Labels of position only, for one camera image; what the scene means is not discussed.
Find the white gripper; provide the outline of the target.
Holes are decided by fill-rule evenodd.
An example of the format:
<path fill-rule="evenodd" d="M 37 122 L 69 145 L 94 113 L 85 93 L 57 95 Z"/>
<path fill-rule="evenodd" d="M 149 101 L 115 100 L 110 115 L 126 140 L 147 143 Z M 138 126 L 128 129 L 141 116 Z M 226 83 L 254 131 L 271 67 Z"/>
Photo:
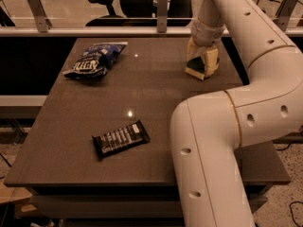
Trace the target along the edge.
<path fill-rule="evenodd" d="M 221 17 L 214 21 L 195 19 L 191 28 L 191 38 L 187 43 L 187 60 L 204 58 L 205 77 L 211 77 L 219 67 L 219 51 L 216 45 L 225 29 Z M 202 55 L 202 47 L 207 46 Z"/>

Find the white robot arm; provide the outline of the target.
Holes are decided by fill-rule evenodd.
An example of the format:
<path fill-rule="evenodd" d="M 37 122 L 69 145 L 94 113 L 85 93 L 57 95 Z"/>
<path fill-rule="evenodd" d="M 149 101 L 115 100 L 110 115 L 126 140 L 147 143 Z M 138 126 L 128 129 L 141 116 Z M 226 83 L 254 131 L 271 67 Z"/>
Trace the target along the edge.
<path fill-rule="evenodd" d="M 170 121 L 170 145 L 186 227 L 255 227 L 234 151 L 303 123 L 303 53 L 252 0 L 205 0 L 200 43 L 226 25 L 250 80 L 191 97 Z"/>

